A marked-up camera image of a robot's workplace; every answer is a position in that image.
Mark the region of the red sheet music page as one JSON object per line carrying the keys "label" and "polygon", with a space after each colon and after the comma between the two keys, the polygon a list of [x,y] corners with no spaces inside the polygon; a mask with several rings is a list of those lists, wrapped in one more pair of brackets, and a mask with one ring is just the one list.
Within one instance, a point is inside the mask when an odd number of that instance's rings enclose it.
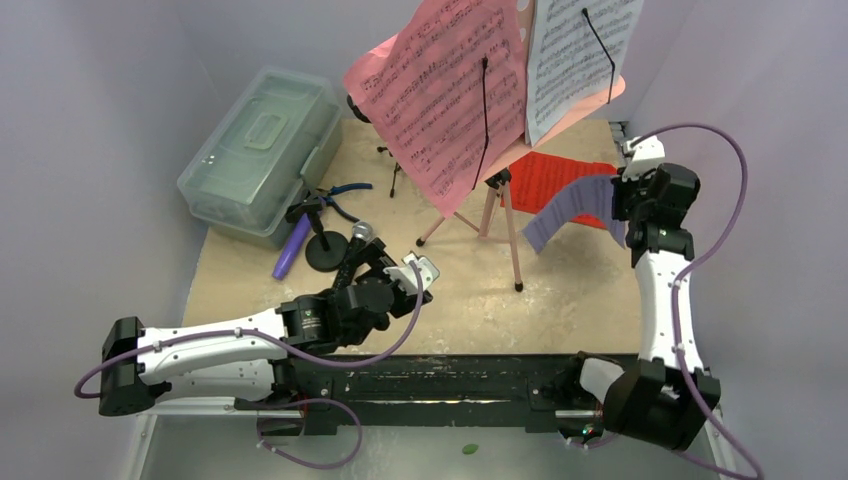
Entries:
{"label": "red sheet music page", "polygon": [[[565,157],[530,152],[508,167],[511,175],[509,199],[513,209],[535,216],[563,187],[580,177],[616,174],[608,163],[582,162]],[[593,216],[581,215],[571,221],[605,229]]]}

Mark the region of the black round-base mic stand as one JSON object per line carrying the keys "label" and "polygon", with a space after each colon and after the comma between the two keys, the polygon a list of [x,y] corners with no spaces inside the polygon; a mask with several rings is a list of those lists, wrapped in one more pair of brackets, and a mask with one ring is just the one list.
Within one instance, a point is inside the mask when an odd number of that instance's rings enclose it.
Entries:
{"label": "black round-base mic stand", "polygon": [[293,229],[302,215],[309,217],[311,231],[300,252],[304,253],[308,265],[320,272],[338,269],[347,247],[347,240],[343,235],[325,229],[322,222],[325,208],[316,194],[307,192],[286,210],[283,217]]}

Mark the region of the lavender sheet music page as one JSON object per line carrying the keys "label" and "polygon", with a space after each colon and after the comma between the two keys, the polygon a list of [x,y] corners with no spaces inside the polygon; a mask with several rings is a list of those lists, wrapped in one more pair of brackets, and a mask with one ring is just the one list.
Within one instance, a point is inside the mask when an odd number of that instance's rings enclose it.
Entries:
{"label": "lavender sheet music page", "polygon": [[540,253],[566,223],[589,215],[598,219],[613,240],[625,248],[627,222],[613,218],[614,193],[612,175],[580,177],[555,194],[521,233]]}

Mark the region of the black silver condenser microphone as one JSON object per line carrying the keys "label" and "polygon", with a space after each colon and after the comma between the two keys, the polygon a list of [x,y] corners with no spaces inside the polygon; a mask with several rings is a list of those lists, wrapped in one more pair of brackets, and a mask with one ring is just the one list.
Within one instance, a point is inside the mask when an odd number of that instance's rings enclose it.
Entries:
{"label": "black silver condenser microphone", "polygon": [[332,290],[341,290],[349,286],[359,268],[359,257],[361,252],[372,242],[375,237],[373,227],[365,221],[358,221],[352,227],[352,237],[346,247],[342,263],[340,264]]}

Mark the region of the purple toy microphone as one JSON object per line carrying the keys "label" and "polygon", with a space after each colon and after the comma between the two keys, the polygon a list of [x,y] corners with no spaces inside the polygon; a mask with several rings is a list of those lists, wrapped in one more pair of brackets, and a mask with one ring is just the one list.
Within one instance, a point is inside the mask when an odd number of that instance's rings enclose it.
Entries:
{"label": "purple toy microphone", "polygon": [[281,281],[288,274],[297,256],[299,255],[304,243],[306,242],[307,236],[309,235],[310,231],[311,224],[309,221],[309,217],[304,214],[296,223],[290,236],[286,240],[283,250],[273,268],[271,274],[273,279]]}

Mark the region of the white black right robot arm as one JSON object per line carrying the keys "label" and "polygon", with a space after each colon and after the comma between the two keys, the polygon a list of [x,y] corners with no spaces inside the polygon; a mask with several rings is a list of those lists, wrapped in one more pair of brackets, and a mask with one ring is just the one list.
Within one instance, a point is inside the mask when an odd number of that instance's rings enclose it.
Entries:
{"label": "white black right robot arm", "polygon": [[685,451],[721,397],[694,340],[689,287],[694,239],[682,223],[700,191],[686,167],[661,163],[612,178],[612,217],[627,224],[640,293],[642,340],[634,364],[581,353],[561,392],[576,407],[599,401],[604,428],[671,451]]}

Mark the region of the white sheet music page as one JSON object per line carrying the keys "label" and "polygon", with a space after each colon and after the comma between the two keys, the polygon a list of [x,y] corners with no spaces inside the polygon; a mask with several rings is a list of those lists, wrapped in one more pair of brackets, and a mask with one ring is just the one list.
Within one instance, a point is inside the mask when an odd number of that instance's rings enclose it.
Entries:
{"label": "white sheet music page", "polygon": [[612,100],[643,0],[535,5],[527,60],[526,141],[535,145],[584,98]]}

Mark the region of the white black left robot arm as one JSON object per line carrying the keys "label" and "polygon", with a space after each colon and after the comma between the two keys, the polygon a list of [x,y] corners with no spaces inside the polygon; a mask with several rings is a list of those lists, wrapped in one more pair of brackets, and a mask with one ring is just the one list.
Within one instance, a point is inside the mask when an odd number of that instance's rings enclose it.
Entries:
{"label": "white black left robot arm", "polygon": [[395,262],[380,239],[343,262],[333,285],[241,318],[185,328],[116,320],[101,348],[94,397],[104,417],[182,398],[230,397],[284,409],[297,399],[290,357],[327,363],[391,319],[418,317],[440,271],[414,252]]}

